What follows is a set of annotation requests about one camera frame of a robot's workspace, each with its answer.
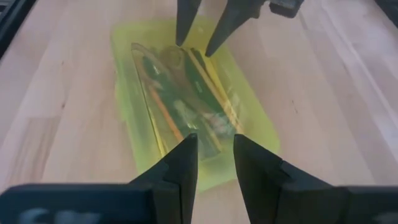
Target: plastic container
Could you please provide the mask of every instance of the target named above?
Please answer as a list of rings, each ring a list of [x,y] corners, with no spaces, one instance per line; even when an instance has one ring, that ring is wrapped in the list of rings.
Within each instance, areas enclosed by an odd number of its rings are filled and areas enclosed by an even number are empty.
[[[111,35],[116,98],[139,173],[197,132],[199,191],[236,178],[235,133],[275,154],[279,149],[272,123],[227,46],[204,57],[214,28],[198,16],[183,50],[175,46],[175,19],[120,24]]]

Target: pencil case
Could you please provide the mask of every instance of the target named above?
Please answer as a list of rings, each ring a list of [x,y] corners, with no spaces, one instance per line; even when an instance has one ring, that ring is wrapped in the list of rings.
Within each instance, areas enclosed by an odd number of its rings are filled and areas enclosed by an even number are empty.
[[[198,16],[181,49],[175,19],[118,24],[111,34],[115,94],[138,173],[198,133],[198,191],[236,178],[236,133],[279,151],[273,125],[227,46],[204,57],[214,28]]]

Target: wood grain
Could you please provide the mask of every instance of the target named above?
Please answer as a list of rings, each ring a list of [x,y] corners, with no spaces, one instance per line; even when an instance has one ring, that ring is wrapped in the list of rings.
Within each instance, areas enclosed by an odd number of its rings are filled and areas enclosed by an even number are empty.
[[[31,118],[9,176],[11,185],[40,182],[60,118]]]
[[[174,16],[176,2],[46,2],[0,65],[0,189],[40,178],[127,182],[137,173],[109,35],[118,22]],[[218,20],[225,2],[203,0],[200,12]],[[295,19],[263,7],[227,44],[285,160],[331,184],[398,184],[398,29],[373,0],[306,0]],[[193,222],[248,223],[238,183],[197,195]]]

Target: butcher block countertop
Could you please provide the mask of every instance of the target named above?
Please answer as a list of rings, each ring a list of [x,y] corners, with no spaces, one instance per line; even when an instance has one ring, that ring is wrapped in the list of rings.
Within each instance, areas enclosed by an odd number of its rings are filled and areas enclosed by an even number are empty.
[[[0,191],[137,176],[114,97],[119,22],[176,0],[38,0],[0,63]],[[224,0],[203,0],[220,17]],[[373,0],[305,0],[227,45],[279,135],[280,156],[331,184],[398,184],[398,29]],[[248,223],[237,181],[196,196],[194,223]]]

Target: wooden table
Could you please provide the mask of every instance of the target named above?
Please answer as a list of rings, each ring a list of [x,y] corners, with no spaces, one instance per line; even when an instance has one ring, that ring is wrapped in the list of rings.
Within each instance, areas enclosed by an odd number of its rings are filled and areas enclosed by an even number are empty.
[[[204,0],[218,19],[224,1]],[[0,190],[127,182],[137,173],[114,97],[109,35],[176,0],[38,0],[0,65]],[[331,184],[398,184],[398,29],[373,0],[262,8],[228,45],[274,122],[281,156]],[[194,223],[247,223],[236,181],[197,195]]]

